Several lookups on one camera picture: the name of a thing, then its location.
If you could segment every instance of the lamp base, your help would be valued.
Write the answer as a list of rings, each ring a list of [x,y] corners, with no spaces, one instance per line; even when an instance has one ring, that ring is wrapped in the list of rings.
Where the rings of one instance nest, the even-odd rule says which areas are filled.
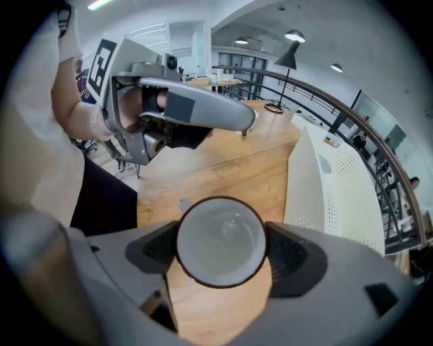
[[[272,103],[272,102],[265,103],[265,108],[266,108],[267,110],[269,110],[270,112],[273,112],[273,113],[277,113],[277,114],[282,114],[282,113],[284,113],[284,109],[282,108],[282,106],[280,106],[280,105],[275,105],[275,104]]]

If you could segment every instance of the patterned shirt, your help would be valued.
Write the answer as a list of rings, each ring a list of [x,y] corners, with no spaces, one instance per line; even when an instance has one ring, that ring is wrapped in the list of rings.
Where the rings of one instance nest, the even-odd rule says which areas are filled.
[[[86,68],[85,70],[83,70],[83,72],[81,72],[79,76],[75,77],[75,80],[76,80],[76,85],[78,87],[78,91],[80,93],[81,101],[86,103],[91,103],[94,105],[96,103],[96,100],[90,94],[90,91],[86,86],[88,74],[89,74],[89,69]]]

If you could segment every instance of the curved handrail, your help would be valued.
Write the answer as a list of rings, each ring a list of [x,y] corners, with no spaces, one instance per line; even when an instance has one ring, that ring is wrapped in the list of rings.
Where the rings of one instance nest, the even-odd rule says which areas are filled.
[[[284,76],[283,74],[270,72],[266,70],[260,70],[257,68],[243,68],[240,66],[213,66],[212,68],[224,68],[226,70],[240,70],[240,71],[262,74],[263,76],[268,76],[277,80],[282,80],[282,81],[286,80],[286,76]],[[406,175],[406,172],[398,162],[397,157],[393,154],[393,152],[391,151],[389,146],[385,143],[385,141],[362,117],[360,117],[351,108],[349,108],[347,105],[345,105],[343,102],[336,99],[332,95],[326,93],[325,91],[322,91],[321,89],[316,88],[313,85],[302,82],[300,80],[293,79],[291,77],[288,77],[288,82],[290,82],[291,84],[299,88],[307,90],[308,92],[312,93],[314,96],[321,98],[328,103],[331,103],[336,109],[340,111],[340,114],[350,118],[354,122],[354,124],[356,124],[364,133],[366,133],[368,135],[368,138],[384,154],[395,176],[397,177],[398,181],[401,183],[403,191],[405,192],[406,199],[411,208],[411,213],[413,216],[413,221],[415,223],[415,228],[417,231],[420,245],[425,246],[426,235],[422,228],[421,212],[419,210],[419,205],[415,193],[413,192],[413,189],[411,187],[409,177]]]

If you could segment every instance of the camera lens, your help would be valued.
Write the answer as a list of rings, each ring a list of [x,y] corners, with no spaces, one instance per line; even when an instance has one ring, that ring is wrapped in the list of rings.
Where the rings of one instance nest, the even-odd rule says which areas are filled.
[[[167,66],[170,70],[174,70],[177,67],[176,57],[170,56],[167,58]]]

